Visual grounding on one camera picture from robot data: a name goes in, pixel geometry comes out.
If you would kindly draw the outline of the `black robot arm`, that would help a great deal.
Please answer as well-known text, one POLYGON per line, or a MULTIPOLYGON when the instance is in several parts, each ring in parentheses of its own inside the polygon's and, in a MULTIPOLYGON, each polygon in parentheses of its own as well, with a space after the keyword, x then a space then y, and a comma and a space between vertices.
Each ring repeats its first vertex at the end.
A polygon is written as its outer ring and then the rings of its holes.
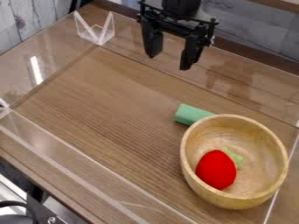
POLYGON ((206 46, 214 44, 219 20, 202 9, 203 0, 140 0, 138 23, 144 52, 154 58, 164 49, 164 33, 184 39, 180 69, 190 70, 206 46))

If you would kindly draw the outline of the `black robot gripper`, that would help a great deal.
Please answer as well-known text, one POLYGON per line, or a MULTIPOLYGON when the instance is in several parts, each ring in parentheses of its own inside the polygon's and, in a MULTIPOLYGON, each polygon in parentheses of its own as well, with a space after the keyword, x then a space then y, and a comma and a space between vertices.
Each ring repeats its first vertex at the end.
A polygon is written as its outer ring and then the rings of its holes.
POLYGON ((199 61, 203 47, 214 44, 219 20, 204 11, 203 0, 139 0, 138 3, 144 51, 150 58, 163 50, 164 35, 159 26, 176 36, 186 37, 192 32, 199 35, 186 38, 182 51, 180 69, 190 70, 199 61))

